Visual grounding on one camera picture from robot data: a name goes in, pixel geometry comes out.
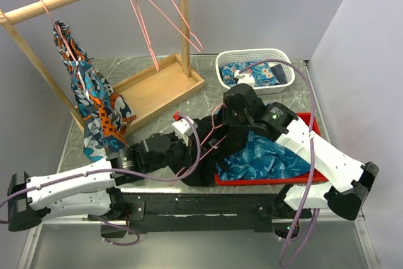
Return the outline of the black shorts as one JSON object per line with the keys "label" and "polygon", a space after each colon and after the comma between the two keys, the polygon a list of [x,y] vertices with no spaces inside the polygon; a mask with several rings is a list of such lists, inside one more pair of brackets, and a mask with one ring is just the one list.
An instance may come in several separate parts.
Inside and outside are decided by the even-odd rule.
{"label": "black shorts", "polygon": [[[194,121],[198,126],[196,130],[199,138],[203,140],[212,128],[211,117],[196,118]],[[221,124],[221,115],[215,117],[215,124]],[[202,145],[201,154],[204,154],[218,143],[216,147],[199,162],[191,175],[181,181],[188,186],[212,186],[217,168],[222,168],[225,172],[229,171],[229,165],[225,163],[225,159],[245,148],[247,136],[248,130],[243,127],[228,127],[224,125],[217,129],[207,142]]]}

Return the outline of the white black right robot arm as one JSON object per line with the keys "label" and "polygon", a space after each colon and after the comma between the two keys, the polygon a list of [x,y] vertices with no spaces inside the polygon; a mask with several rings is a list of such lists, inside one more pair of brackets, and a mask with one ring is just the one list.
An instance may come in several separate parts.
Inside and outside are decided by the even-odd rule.
{"label": "white black right robot arm", "polygon": [[313,164],[327,182],[314,185],[287,185],[276,198],[276,211],[291,217],[305,209],[329,209],[336,215],[355,220],[372,189],[379,168],[345,155],[310,130],[295,112],[274,102],[266,106],[255,90],[237,84],[224,93],[224,125],[241,127],[268,138]]}

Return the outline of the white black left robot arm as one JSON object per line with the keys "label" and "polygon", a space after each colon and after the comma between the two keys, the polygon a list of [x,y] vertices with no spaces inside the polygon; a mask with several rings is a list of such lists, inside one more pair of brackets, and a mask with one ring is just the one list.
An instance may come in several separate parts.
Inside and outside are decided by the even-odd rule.
{"label": "white black left robot arm", "polygon": [[11,232],[25,231],[56,217],[88,214],[116,220],[126,204],[120,185],[150,178],[161,168],[194,171],[201,158],[198,137],[151,135],[131,147],[86,166],[47,176],[26,172],[11,177],[4,221]]}

